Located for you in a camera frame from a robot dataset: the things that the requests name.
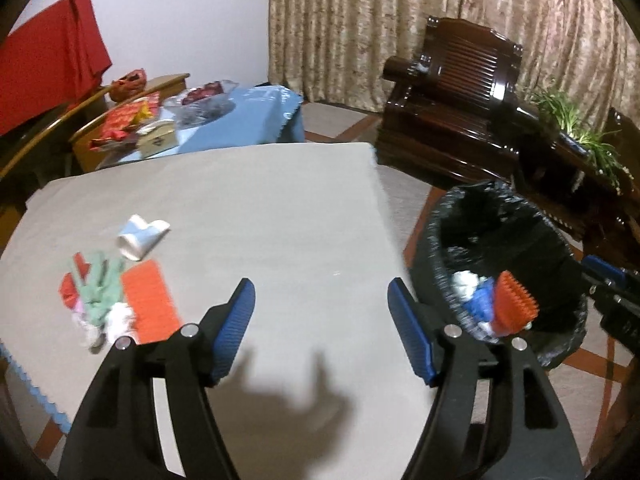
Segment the orange foam net mat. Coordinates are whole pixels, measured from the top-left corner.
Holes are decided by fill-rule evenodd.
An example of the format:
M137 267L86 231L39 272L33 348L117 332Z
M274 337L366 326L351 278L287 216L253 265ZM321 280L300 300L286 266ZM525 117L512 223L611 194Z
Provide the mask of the orange foam net mat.
M160 266L149 260L122 274L126 303L134 311L134 332L139 344L169 338L182 326Z

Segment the beige tablecloth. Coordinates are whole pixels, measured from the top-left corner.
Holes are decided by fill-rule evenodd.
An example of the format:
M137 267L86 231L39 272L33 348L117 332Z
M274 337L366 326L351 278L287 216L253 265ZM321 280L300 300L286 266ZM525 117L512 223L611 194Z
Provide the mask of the beige tablecloth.
M256 307L210 393L244 479L397 479L431 393L387 307L428 187L367 143L272 144L133 162L29 200L1 257L1 347L74 416L100 358L58 288L73 255L114 254L132 216L170 229L151 252L183 322L231 296Z

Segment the white plastic bag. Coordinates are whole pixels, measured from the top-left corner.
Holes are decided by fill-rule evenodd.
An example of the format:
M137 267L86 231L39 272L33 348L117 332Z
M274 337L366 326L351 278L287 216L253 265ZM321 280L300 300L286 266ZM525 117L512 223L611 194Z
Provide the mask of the white plastic bag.
M137 340L134 324L136 324L134 309L126 302L115 302L105 318L104 333L107 342L114 344L123 336Z

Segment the beige patterned curtain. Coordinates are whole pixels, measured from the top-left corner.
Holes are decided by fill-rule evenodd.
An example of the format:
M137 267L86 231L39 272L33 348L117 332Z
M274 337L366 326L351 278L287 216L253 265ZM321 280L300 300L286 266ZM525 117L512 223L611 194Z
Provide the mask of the beige patterned curtain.
M555 90L600 125L639 116L639 34L616 0L269 0L271 81L311 101L382 110L394 84L464 96L487 49L495 99Z

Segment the green potted plant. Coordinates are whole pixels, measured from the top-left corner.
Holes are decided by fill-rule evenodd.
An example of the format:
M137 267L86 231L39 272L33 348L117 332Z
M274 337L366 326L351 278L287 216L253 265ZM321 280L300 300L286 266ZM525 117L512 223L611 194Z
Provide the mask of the green potted plant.
M562 133L586 150L590 165L614 186L618 195L622 194L620 174L629 177L630 170L620 161L616 148L604 140L612 132L591 128L579 106L558 88L530 87L524 91L524 99L534 104L543 118L553 119Z

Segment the large green rubber glove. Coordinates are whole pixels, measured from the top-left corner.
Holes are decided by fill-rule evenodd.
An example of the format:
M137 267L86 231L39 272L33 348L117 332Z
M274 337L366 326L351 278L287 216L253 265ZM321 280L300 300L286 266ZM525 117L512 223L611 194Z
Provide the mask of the large green rubber glove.
M122 279L125 261L121 256L107 257L104 252L90 254L87 262L90 270L85 278L81 278L73 259L70 262L70 273L84 303L88 326L84 331L85 346L98 353L105 341L104 324L107 313L115 302L124 300Z

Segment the white paper in bin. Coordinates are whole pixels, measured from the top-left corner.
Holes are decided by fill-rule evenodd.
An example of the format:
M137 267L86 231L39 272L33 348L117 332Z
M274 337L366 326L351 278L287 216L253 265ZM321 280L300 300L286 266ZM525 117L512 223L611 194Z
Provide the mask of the white paper in bin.
M454 272L451 277L452 290L462 304L473 298L479 284L480 277L469 270Z

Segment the orange red bag on chair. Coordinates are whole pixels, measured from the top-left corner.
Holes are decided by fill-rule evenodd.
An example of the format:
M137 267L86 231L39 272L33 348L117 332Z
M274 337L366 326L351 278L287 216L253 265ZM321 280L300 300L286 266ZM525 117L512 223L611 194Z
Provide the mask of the orange red bag on chair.
M128 74L113 80L108 95L112 102L119 103L130 99L146 86L146 73L143 68L132 70Z

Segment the pink face mask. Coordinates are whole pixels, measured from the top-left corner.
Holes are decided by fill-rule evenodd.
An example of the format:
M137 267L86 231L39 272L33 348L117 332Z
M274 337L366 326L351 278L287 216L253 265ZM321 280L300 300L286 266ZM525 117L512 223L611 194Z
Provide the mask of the pink face mask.
M80 298L76 300L74 306L72 307L72 321L77 327L81 328L82 330L85 330L88 326L84 303Z

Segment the blue tablecloth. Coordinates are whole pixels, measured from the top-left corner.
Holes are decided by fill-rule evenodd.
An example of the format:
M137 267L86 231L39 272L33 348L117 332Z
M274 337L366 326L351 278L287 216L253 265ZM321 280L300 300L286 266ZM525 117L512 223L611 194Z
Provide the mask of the blue tablecloth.
M305 141L303 98L283 86L236 88L229 113L212 122L177 132L178 145L150 159L178 154Z

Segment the glass fruit bowl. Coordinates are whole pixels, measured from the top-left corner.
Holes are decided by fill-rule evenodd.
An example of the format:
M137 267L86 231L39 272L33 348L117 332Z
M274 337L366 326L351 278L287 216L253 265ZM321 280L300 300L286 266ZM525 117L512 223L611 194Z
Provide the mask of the glass fruit bowl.
M180 128L204 125L234 109L231 93L238 85L228 79L212 81L167 98L163 108L171 112Z

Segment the dark wooden side table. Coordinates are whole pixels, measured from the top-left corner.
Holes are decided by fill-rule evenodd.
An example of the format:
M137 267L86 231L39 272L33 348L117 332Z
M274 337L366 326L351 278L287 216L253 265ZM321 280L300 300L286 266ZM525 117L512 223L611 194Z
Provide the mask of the dark wooden side table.
M513 135L518 192L582 242L586 255L637 271L638 186L623 171L616 184L608 180L588 150L534 106L518 106L513 125L518 129Z

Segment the yellow tissue box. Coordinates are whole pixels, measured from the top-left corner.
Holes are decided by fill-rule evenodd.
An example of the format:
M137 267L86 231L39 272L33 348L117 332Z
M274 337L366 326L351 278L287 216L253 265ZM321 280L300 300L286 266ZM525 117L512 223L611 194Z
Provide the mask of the yellow tissue box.
M150 122L137 131L136 147L142 158L149 158L178 146L176 125L171 119Z

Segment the blue trash in bin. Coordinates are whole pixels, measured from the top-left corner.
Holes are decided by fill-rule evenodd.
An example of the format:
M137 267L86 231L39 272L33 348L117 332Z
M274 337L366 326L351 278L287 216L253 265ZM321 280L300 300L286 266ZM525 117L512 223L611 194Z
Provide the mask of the blue trash in bin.
M479 323L489 323L495 316L495 280L473 278L465 285L463 307Z

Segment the red snack bag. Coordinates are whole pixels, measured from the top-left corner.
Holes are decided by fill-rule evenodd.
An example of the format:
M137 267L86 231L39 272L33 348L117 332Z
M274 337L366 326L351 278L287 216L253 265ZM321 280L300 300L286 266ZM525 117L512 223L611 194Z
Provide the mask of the red snack bag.
M137 131L157 118L160 92L152 92L107 113L100 135L89 142L92 150L106 150L136 142Z

